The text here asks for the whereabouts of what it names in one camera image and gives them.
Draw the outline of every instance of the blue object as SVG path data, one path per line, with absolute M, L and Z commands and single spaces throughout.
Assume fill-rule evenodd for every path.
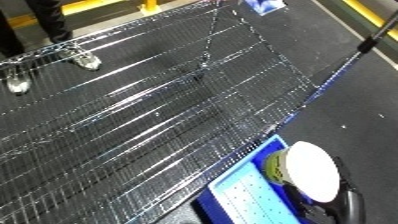
M 212 223 L 300 223 L 282 187 L 260 172 L 270 153 L 286 147 L 275 135 L 208 185 L 198 202 Z
M 245 0 L 261 16 L 283 8 L 286 4 L 283 0 Z

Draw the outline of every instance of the white sneaker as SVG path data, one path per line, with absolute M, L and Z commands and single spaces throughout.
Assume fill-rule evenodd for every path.
M 13 66 L 5 70 L 7 87 L 10 92 L 22 95 L 29 91 L 32 79 L 26 72 L 21 72 L 19 66 Z
M 102 64 L 97 56 L 75 43 L 63 46 L 58 55 L 62 59 L 71 60 L 74 64 L 89 71 L 98 70 Z

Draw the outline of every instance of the metal wire grid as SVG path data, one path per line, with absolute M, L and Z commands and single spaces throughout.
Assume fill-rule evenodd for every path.
M 62 45 L 4 62 L 23 61 L 36 89 L 1 108 L 0 223 L 153 222 L 293 113 L 314 87 L 231 5 L 198 68 L 214 10 L 74 40 L 104 61 L 91 74 Z

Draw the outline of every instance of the white cap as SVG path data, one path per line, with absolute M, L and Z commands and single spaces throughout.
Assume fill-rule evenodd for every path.
M 297 142 L 286 155 L 286 170 L 301 192 L 318 202 L 330 202 L 340 188 L 340 175 L 332 158 L 308 142 Z

